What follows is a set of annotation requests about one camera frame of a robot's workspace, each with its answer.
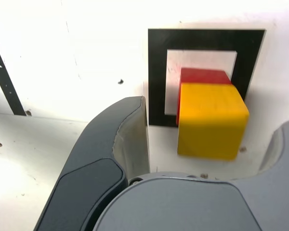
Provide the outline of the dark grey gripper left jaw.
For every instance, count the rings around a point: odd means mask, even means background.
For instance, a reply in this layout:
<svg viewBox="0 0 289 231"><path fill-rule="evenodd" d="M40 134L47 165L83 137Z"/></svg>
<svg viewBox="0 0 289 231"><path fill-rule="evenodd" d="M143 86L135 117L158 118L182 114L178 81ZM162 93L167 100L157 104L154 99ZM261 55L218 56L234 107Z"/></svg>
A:
<svg viewBox="0 0 289 231"><path fill-rule="evenodd" d="M149 173L146 100L124 98L82 131L35 226L37 231L91 231L129 180Z"/></svg>

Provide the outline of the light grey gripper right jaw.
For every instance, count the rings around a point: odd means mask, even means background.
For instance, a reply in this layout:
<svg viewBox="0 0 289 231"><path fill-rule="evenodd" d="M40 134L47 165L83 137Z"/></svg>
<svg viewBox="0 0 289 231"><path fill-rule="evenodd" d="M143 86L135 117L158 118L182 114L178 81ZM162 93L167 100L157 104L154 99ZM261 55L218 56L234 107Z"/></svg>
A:
<svg viewBox="0 0 289 231"><path fill-rule="evenodd" d="M96 231L289 231L289 121L273 134L268 170L229 182L149 177L120 193Z"/></svg>

